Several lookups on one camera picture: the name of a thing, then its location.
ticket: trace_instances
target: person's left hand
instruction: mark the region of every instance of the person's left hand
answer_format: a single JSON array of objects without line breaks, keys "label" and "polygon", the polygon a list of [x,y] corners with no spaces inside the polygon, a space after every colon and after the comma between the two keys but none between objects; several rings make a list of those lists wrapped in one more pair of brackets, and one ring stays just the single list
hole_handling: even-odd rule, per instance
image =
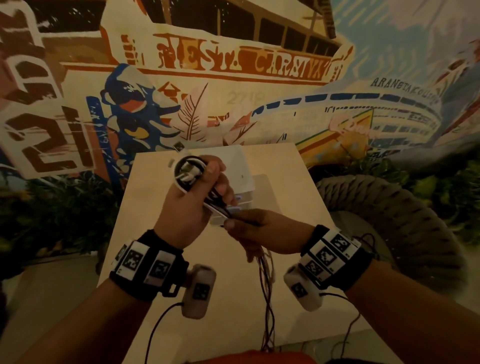
[{"label": "person's left hand", "polygon": [[184,249],[193,243],[207,226],[212,212],[204,206],[204,200],[213,187],[227,205],[237,204],[228,178],[221,173],[226,169],[222,160],[214,156],[201,158],[208,162],[201,178],[186,194],[174,184],[170,187],[154,226],[154,231],[160,238],[178,249]]}]

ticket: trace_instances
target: black wristband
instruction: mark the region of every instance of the black wristband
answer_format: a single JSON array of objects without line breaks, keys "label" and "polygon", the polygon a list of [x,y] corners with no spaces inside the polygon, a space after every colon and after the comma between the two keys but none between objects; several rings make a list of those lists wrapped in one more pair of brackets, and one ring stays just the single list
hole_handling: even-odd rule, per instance
[{"label": "black wristband", "polygon": [[[122,288],[129,295],[146,302],[151,302],[156,297],[158,292],[162,292],[165,297],[175,297],[180,289],[180,286],[185,281],[186,271],[189,263],[186,262],[182,253],[183,250],[177,249],[169,245],[166,241],[161,239],[153,230],[148,230],[139,239],[138,243],[144,246],[146,252],[144,254],[129,250],[131,245],[126,245],[120,251],[116,258],[116,265],[110,273],[110,279],[114,281],[120,288]],[[167,263],[157,260],[159,252],[166,252],[175,257],[172,257],[172,262]],[[120,268],[127,268],[132,270],[134,267],[134,274],[131,279],[122,277],[118,274]],[[164,269],[164,275],[159,275],[153,272],[154,270]],[[161,278],[161,286],[145,283],[146,277]],[[170,292],[172,285],[176,285],[173,292]]]},{"label": "black wristband", "polygon": [[328,286],[348,290],[372,262],[358,241],[323,225],[315,227],[300,255],[300,268],[322,290]]}]

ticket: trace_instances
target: wrist strap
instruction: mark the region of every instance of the wrist strap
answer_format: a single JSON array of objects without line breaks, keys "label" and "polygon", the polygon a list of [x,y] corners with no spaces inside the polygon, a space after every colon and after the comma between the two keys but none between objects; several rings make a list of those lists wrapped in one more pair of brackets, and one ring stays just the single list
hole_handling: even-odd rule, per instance
[{"label": "wrist strap", "polygon": [[318,225],[302,249],[300,269],[322,290],[333,286],[347,291],[371,262],[358,241]]},{"label": "wrist strap", "polygon": [[110,279],[142,301],[151,302],[158,292],[176,297],[189,265],[182,252],[148,230],[138,240],[124,244],[112,263]]}]

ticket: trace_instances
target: table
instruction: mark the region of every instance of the table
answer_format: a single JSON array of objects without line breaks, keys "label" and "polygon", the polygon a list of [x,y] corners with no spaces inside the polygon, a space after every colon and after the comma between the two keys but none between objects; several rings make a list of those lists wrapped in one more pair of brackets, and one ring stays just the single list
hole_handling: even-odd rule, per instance
[{"label": "table", "polygon": [[[312,225],[328,227],[333,221],[294,144],[244,146],[255,179],[254,207],[280,212]],[[201,149],[195,155],[206,154]],[[110,264],[128,239],[151,229],[158,218],[165,194],[172,183],[168,161],[175,152],[150,152],[136,156],[113,230],[99,284],[109,274]],[[210,224],[184,252],[191,265],[212,266],[217,279],[206,316],[186,319],[179,308],[170,311],[158,326],[149,353],[151,363],[184,363],[224,354],[259,349],[264,332],[265,301],[260,288],[257,264],[248,264],[243,248],[220,227]],[[347,331],[357,310],[349,302],[326,297],[323,306],[309,313],[303,310],[283,282],[287,268],[300,255],[273,253],[276,283],[272,307],[276,320],[276,345],[319,339]],[[160,315],[177,298],[154,300],[124,363],[139,364],[145,358],[148,338]],[[361,319],[353,331],[369,328]]]}]

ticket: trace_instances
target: person's right hand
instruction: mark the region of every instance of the person's right hand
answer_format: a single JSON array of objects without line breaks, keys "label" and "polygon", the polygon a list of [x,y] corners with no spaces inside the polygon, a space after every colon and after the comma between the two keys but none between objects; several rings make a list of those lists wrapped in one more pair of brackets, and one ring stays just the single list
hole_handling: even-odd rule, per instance
[{"label": "person's right hand", "polygon": [[224,228],[243,246],[249,262],[263,255],[262,246],[279,254],[300,253],[315,228],[259,208],[240,211],[233,217],[225,221]]}]

